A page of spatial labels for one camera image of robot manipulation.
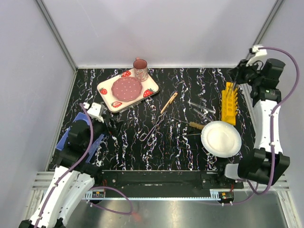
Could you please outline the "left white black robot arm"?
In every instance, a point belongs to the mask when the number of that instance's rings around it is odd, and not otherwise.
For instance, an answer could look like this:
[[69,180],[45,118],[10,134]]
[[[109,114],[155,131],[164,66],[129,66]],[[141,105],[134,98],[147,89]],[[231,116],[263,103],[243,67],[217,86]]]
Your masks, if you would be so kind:
[[78,113],[59,140],[58,160],[52,181],[40,205],[21,228],[64,228],[73,211],[90,188],[103,181],[100,168],[90,160],[105,136],[114,129],[105,115]]

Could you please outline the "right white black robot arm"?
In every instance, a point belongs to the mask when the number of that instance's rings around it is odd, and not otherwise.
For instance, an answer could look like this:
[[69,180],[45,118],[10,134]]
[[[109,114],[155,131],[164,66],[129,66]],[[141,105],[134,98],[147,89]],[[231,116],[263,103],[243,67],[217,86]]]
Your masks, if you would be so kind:
[[218,174],[216,184],[227,188],[233,179],[247,179],[259,184],[274,185],[290,165],[290,158],[283,155],[278,133],[276,107],[281,102],[281,92],[277,89],[279,77],[285,67],[278,59],[267,59],[262,69],[258,63],[249,65],[242,59],[231,71],[237,84],[251,86],[250,97],[256,118],[256,140],[251,152],[237,164],[227,164],[225,171]]

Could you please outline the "yellow test tube rack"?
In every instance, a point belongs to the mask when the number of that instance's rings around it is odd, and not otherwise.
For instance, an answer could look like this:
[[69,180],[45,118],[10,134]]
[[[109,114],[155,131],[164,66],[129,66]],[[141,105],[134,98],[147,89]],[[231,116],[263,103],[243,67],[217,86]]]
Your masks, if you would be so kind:
[[236,125],[236,116],[238,114],[238,89],[235,89],[234,96],[227,98],[227,87],[221,92],[221,120]]

